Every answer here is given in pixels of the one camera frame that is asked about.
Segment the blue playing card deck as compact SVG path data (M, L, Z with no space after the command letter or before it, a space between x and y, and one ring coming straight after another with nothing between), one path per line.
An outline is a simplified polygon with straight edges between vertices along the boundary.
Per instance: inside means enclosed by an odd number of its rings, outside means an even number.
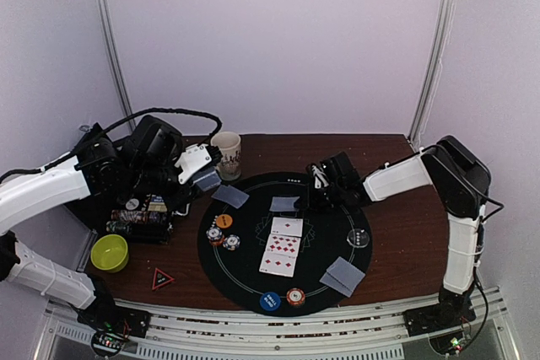
M222 180L215 169L209 169L202 172L194 181L194 184L202 191L206 192L218 187Z

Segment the blue card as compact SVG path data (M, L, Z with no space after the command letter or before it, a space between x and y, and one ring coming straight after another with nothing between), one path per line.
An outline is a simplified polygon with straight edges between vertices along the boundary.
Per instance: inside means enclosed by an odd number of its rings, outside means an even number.
M232 185L220 185L212 194L212 198L232 206L235 209L241 208L249 199L249 195L244 191L236 189Z
M320 279L323 285L350 298L356 287L365 278L365 273L342 257L338 257Z

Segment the nine of diamonds card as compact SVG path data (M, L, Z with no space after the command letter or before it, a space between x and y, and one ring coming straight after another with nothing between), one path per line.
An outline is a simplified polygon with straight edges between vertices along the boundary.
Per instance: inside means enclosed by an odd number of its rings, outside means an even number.
M270 234L265 251L296 257L300 251L301 238L291 235Z

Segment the orange big blind button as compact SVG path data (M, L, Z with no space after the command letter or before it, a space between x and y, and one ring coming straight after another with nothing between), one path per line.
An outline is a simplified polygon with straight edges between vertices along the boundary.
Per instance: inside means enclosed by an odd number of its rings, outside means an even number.
M218 228L227 229L233 225L233 218L229 214L220 214L215 219L215 224Z

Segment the blue white poker chip stack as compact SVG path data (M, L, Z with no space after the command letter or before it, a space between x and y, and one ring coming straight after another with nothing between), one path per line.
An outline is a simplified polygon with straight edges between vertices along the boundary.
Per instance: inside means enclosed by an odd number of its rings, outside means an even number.
M206 236L212 246L220 246L224 242L224 233L219 227L212 226L208 228Z

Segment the three of diamonds card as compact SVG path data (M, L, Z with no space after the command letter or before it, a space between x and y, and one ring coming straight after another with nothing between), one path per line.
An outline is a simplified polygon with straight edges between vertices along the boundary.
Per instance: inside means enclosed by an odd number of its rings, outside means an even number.
M262 255L259 272L281 277L293 277L296 258L265 251Z

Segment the dark white poker chip stack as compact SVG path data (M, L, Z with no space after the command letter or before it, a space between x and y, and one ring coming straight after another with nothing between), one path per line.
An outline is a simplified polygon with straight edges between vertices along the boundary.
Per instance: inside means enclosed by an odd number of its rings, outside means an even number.
M234 251L240 247L240 237L235 234L231 234L224 239L223 247L227 250Z

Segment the red poker chip stack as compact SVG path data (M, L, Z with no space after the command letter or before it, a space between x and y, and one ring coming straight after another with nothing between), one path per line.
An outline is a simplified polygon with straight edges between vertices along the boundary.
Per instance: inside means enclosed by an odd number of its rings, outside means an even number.
M300 288L293 287L286 293L286 299L290 306L298 308L305 303L305 293Z

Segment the blue small blind button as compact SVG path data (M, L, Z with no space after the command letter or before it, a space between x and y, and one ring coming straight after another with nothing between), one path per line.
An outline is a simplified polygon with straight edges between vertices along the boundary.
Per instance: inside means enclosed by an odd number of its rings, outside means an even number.
M259 305L264 312L275 312L281 306L282 300L275 292L263 293L259 299Z

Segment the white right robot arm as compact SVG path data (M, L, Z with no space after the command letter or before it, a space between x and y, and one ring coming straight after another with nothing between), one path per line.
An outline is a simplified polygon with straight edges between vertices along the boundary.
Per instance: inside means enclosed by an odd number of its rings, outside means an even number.
M450 293L433 308L433 321L452 326L465 313L458 296L476 281L484 247L484 228L494 205L504 204L489 195L492 176L488 167L457 138L448 135L437 143L396 162L386 162L362 176L345 152L318 164L308 164L305 207L319 212L334 207L360 209L416 189L431 187L445 210L448 225L448 255L442 290Z

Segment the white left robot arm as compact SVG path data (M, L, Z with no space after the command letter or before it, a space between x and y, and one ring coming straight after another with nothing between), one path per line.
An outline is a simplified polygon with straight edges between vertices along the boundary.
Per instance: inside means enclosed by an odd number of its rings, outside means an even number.
M74 201L92 223L105 222L115 205L156 195L175 211L200 193L196 178L213 169L220 151L200 142L186 147L181 133L140 112L134 132L118 141L94 124L76 147L37 169L15 169L1 177L1 278L61 299L104 330L121 323L121 311L98 277L73 271L28 245L19 226L36 225L47 212Z

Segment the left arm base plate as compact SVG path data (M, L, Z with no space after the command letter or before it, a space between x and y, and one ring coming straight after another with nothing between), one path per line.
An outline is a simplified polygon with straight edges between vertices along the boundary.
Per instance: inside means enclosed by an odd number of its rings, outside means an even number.
M97 315L95 311L87 309L77 309L76 312L79 323L90 326L94 330L127 337L144 338L151 320L151 314L148 311L123 306L116 307L113 314Z

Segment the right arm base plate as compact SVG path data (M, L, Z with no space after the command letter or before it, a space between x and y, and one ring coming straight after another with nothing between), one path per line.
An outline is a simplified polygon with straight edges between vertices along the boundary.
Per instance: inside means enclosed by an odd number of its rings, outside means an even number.
M463 320L474 321L477 316L472 307L456 309L450 304L435 304L403 312L409 336L431 334L462 324Z

